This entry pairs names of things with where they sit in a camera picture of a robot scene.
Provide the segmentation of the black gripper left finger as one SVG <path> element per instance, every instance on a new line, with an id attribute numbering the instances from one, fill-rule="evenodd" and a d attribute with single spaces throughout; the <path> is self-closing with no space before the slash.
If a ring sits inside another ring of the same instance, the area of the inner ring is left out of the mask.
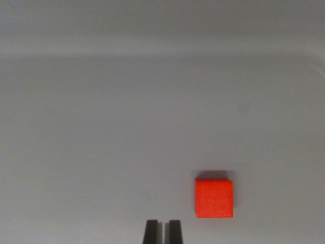
<path id="1" fill-rule="evenodd" d="M 163 224 L 158 220 L 147 220 L 143 236 L 143 244 L 162 244 Z"/>

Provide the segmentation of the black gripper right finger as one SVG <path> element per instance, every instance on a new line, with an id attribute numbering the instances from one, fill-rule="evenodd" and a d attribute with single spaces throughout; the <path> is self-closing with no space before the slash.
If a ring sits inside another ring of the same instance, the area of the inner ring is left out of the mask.
<path id="1" fill-rule="evenodd" d="M 165 244 L 183 244 L 180 220 L 169 220 L 165 224 Z"/>

